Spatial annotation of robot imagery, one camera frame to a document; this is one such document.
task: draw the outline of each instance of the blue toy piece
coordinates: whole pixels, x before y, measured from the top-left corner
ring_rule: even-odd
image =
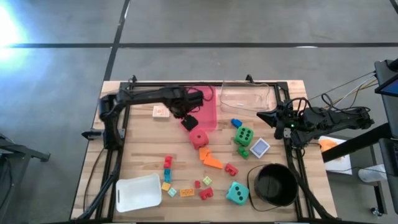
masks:
[[[233,182],[226,194],[227,199],[237,203],[238,205],[243,205],[248,197],[249,189],[238,182]]]
[[[242,121],[235,118],[231,119],[231,123],[235,128],[242,126]]]
[[[170,169],[164,169],[164,182],[172,182],[172,171]]]

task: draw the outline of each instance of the orange block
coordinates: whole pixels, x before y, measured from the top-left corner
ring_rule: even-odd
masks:
[[[220,162],[218,159],[212,158],[211,156],[206,156],[203,163],[204,163],[204,165],[212,166],[215,168],[219,168],[219,169],[223,168],[223,163]]]
[[[205,157],[207,156],[207,154],[209,154],[210,153],[210,149],[209,148],[207,148],[207,147],[201,147],[201,148],[199,148],[199,159],[201,160],[201,161],[204,161],[205,160]]]
[[[182,189],[180,190],[180,196],[181,197],[188,197],[188,196],[194,196],[195,195],[195,190],[194,189]]]

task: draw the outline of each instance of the black bucket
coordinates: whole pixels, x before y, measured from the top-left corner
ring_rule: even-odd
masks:
[[[293,173],[282,164],[264,166],[254,180],[259,198],[275,206],[288,206],[294,202],[299,185]]]

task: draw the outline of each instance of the white cable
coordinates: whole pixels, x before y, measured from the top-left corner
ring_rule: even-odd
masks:
[[[343,99],[345,99],[347,96],[349,96],[352,92],[354,92],[356,89],[360,88],[361,85],[365,84],[366,82],[368,82],[369,80],[371,80],[372,78],[374,78],[374,76],[368,78],[367,80],[365,80],[364,82],[362,82],[361,84],[359,84],[357,87],[355,87],[353,90],[351,90],[349,93],[347,93],[347,95],[345,95],[339,102],[337,102],[335,105],[333,106],[337,106],[340,102],[343,101]]]

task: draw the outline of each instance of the green dice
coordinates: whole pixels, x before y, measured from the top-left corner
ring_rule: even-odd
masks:
[[[242,146],[239,146],[238,150],[236,150],[236,151],[239,153],[239,155],[241,155],[243,157],[243,159],[248,159],[249,153],[246,150],[244,150],[244,148]]]
[[[248,127],[240,126],[236,131],[234,142],[240,146],[246,147],[250,145],[253,135],[253,130]]]

